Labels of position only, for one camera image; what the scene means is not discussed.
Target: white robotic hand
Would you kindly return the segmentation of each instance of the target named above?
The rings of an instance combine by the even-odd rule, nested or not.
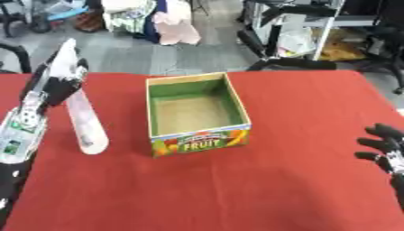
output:
[[[18,199],[46,131],[46,111],[81,88],[87,61],[69,39],[32,74],[20,105],[0,125],[0,229]]]

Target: chair wheel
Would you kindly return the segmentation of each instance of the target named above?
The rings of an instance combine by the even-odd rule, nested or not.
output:
[[[47,19],[46,14],[38,14],[32,18],[30,29],[36,33],[45,33],[51,31],[51,23]]]
[[[404,88],[397,88],[393,90],[393,93],[396,95],[402,95],[402,93],[404,93]]]

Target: box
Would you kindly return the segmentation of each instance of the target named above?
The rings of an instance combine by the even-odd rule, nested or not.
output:
[[[154,157],[248,142],[250,118],[226,73],[147,79],[146,85]]]

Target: white container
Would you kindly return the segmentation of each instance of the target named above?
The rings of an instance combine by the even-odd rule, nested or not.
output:
[[[85,154],[99,154],[109,144],[106,131],[82,89],[67,99],[68,111],[78,145]]]

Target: fruit illustration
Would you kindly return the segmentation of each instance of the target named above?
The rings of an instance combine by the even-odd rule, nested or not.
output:
[[[247,130],[234,130],[230,132],[230,136],[232,135],[237,135],[232,141],[230,141],[229,143],[227,143],[226,146],[234,146],[237,145],[239,143],[243,143],[244,142],[244,138],[245,136],[247,136],[248,131]]]
[[[209,135],[209,132],[199,132],[199,133],[195,133],[195,135]]]
[[[176,144],[171,144],[171,145],[169,145],[169,150],[171,152],[177,152],[179,150],[179,146]]]
[[[168,153],[169,153],[169,151],[167,150],[167,148],[159,148],[156,150],[156,154],[158,156],[166,155]]]
[[[240,134],[242,133],[243,130],[233,130],[230,131],[229,137],[232,139],[237,138],[238,136],[240,136]]]
[[[178,140],[177,140],[177,139],[168,139],[168,140],[165,140],[164,143],[165,143],[167,146],[170,146],[170,145],[172,145],[172,144],[177,144],[177,143],[178,143]]]
[[[162,140],[156,140],[153,143],[154,153],[158,156],[169,154],[170,151],[167,149],[166,144]]]

